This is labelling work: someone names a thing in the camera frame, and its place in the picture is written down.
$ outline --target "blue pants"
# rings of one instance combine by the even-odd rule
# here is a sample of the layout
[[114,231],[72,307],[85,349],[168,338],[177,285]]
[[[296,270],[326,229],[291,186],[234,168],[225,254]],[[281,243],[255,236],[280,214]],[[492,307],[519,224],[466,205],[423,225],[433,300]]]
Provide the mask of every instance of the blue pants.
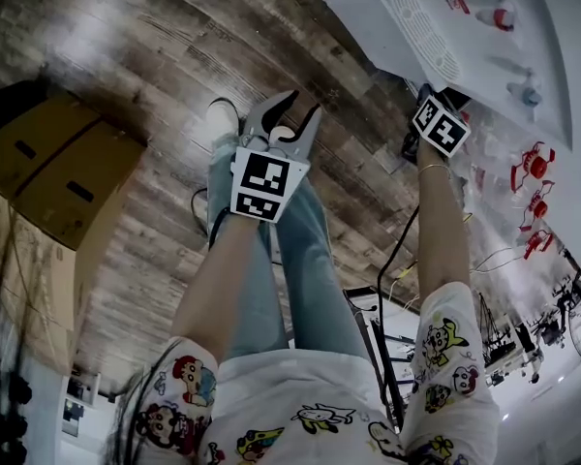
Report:
[[[209,232],[230,202],[230,161],[237,142],[234,135],[218,139],[214,145],[208,178]],[[276,229],[289,290],[295,348],[370,359],[336,277],[324,210],[307,179],[297,188]],[[271,268],[269,226],[262,223],[254,240],[227,359],[288,347]]]

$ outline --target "gold bracelet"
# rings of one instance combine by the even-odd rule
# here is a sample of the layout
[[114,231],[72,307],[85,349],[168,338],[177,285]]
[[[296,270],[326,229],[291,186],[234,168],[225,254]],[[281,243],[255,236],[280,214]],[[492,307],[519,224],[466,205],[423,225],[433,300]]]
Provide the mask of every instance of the gold bracelet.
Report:
[[422,174],[427,169],[430,169],[431,167],[443,167],[447,171],[447,177],[450,177],[449,167],[445,164],[428,164],[426,167],[419,170],[419,172],[417,173],[417,177],[419,178],[420,174]]

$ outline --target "white shirt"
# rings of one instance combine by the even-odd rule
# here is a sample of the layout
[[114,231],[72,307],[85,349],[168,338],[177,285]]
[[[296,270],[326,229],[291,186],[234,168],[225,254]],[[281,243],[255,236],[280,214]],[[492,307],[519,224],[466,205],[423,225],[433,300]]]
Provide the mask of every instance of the white shirt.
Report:
[[414,393],[398,436],[363,358],[289,349],[218,370],[204,348],[175,338],[139,387],[138,463],[492,464],[499,410],[484,383],[467,286],[449,284],[426,299],[412,367]]

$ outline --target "shoe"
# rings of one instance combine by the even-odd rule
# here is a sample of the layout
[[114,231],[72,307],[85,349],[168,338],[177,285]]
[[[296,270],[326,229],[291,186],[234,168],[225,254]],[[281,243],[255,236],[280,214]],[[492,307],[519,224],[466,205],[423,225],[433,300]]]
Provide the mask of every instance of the shoe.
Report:
[[213,102],[206,111],[205,131],[212,146],[227,135],[238,135],[239,115],[234,105],[226,99]]

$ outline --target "red bottle cap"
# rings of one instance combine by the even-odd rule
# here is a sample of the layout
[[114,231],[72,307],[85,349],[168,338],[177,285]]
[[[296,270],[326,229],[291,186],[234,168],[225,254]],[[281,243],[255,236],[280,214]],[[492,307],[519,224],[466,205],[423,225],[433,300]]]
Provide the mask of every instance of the red bottle cap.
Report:
[[535,204],[534,207],[534,216],[536,219],[541,219],[546,215],[546,212],[549,210],[549,205],[547,205],[544,201],[540,200],[538,203]]
[[532,161],[532,166],[530,167],[530,174],[536,179],[544,177],[546,170],[549,167],[546,160],[542,157],[535,157]]

